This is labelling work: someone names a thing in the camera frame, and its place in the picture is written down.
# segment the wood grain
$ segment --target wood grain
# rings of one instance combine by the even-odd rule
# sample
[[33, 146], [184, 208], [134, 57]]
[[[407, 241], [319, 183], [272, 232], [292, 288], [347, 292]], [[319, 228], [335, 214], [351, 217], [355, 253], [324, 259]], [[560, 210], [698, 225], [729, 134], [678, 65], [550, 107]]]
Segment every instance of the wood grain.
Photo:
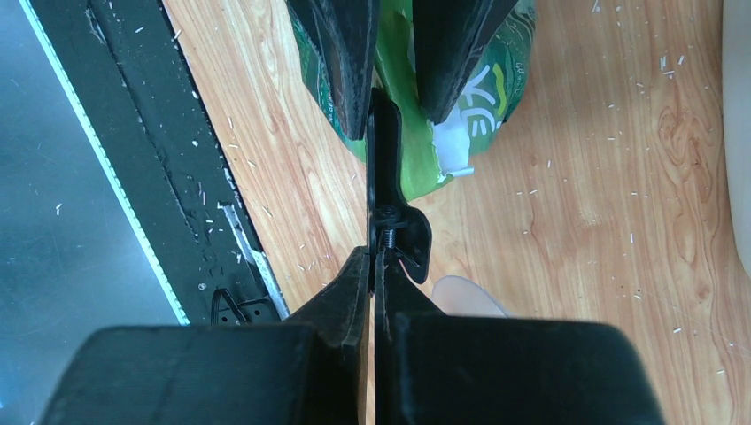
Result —
[[[300, 80], [282, 0], [166, 5], [294, 310], [365, 242], [364, 168]], [[617, 5], [538, 2], [519, 109], [472, 158], [476, 175], [414, 202], [433, 227], [430, 282], [463, 275], [519, 315], [613, 323], [670, 423], [748, 424], [751, 282], [725, 178], [722, 3]]]

